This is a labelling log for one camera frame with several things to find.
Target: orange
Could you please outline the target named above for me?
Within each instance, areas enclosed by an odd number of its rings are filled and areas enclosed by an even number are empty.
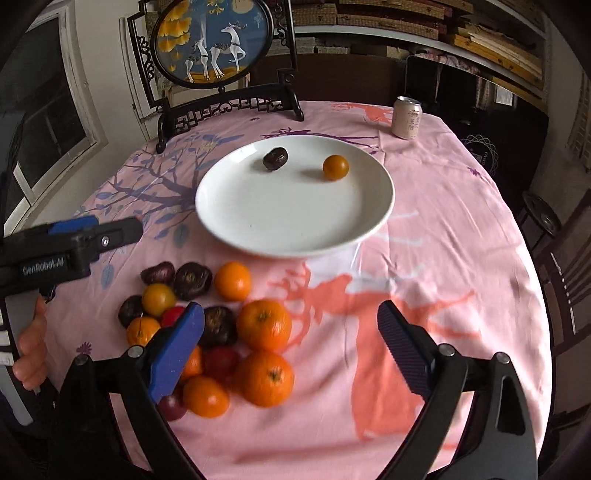
[[[180,381],[187,380],[188,378],[195,377],[197,375],[201,375],[203,373],[203,362],[201,358],[201,349],[199,346],[196,346],[191,355],[189,355],[189,360],[183,369],[183,373],[181,373]]]
[[[296,376],[289,363],[276,353],[254,352],[234,374],[242,396],[257,407],[275,407],[291,395]]]
[[[130,346],[146,346],[160,328],[158,320],[152,317],[138,317],[127,327],[127,343]]]
[[[291,317],[281,303],[257,300],[246,305],[236,321],[238,336],[253,350],[279,350],[291,335]]]
[[[329,180],[340,180],[349,173],[349,163],[341,155],[331,155],[322,164],[324,176]]]
[[[160,317],[166,310],[177,303],[173,289],[163,283],[148,285],[142,295],[142,307],[154,317]]]
[[[213,378],[199,375],[185,383],[183,405],[195,415],[213,419],[226,413],[230,406],[230,395]]]
[[[216,274],[217,292],[228,301],[244,301],[251,292],[251,273],[238,262],[228,262]]]

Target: human hand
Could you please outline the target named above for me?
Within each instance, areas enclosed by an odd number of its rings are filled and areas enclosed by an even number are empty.
[[[31,324],[23,330],[17,340],[21,357],[12,367],[14,376],[22,382],[27,390],[39,387],[47,378],[47,347],[45,334],[47,332],[47,308],[41,297],[35,304],[35,317]]]

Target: table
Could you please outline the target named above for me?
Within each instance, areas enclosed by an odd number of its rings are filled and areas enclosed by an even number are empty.
[[[162,155],[151,142],[80,208],[101,222],[139,216],[145,233],[138,244],[103,255],[90,278],[59,287],[48,309],[52,381],[61,386],[78,353],[105,359],[126,350],[117,312],[142,292],[143,268],[196,261],[215,272],[237,260],[252,272],[251,299],[279,299],[293,315],[284,356],[296,381],[282,406],[258,409],[233,395],[218,419],[188,414],[171,424],[209,479],[378,476],[423,405],[376,327],[378,305],[389,298],[437,343],[467,356],[511,356],[539,451],[550,408],[548,320],[531,257],[495,183],[435,116],[424,115],[409,142],[390,135],[391,108],[303,102],[303,109],[303,123],[291,112],[217,116],[173,138]],[[250,257],[208,234],[194,212],[207,169],[245,144],[294,134],[338,138],[382,162],[396,188],[387,224],[358,245],[303,260]],[[222,303],[213,289],[200,302]],[[452,458],[470,400],[463,395],[434,468]],[[115,410],[132,458],[146,467],[118,401]]]

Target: beverage can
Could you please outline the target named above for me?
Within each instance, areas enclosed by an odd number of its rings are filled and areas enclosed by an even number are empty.
[[[392,135],[414,140],[418,135],[422,115],[421,102],[409,97],[398,97],[392,114]]]

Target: white deer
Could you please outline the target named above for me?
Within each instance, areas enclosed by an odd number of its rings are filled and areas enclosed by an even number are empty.
[[[191,56],[189,57],[189,59],[187,60],[187,62],[192,61],[193,63],[201,63],[201,65],[203,66],[203,76],[205,77],[206,80],[209,80],[209,70],[207,68],[207,61],[209,59],[209,55],[207,54],[207,50],[205,49],[205,47],[203,46],[203,42],[205,41],[205,37],[202,37],[199,39],[199,41],[195,42],[193,44],[193,50],[191,51],[191,53],[197,53],[197,50],[199,50],[199,54],[200,57],[199,59]]]
[[[220,67],[217,66],[217,58],[220,53],[231,54],[234,57],[236,63],[236,73],[240,72],[240,65],[238,62],[246,57],[246,52],[240,48],[240,38],[236,30],[243,30],[246,25],[241,26],[238,22],[229,24],[223,28],[221,32],[229,33],[231,36],[230,44],[227,43],[214,43],[209,51],[212,53],[212,66],[213,71],[216,73],[216,77],[220,78],[224,76],[224,72],[221,71]]]
[[[193,68],[193,65],[195,65],[195,60],[195,57],[189,57],[187,58],[187,60],[185,60],[185,66],[187,67],[187,77],[189,78],[189,82],[191,83],[195,83],[193,81],[193,76],[191,75],[191,69]]]

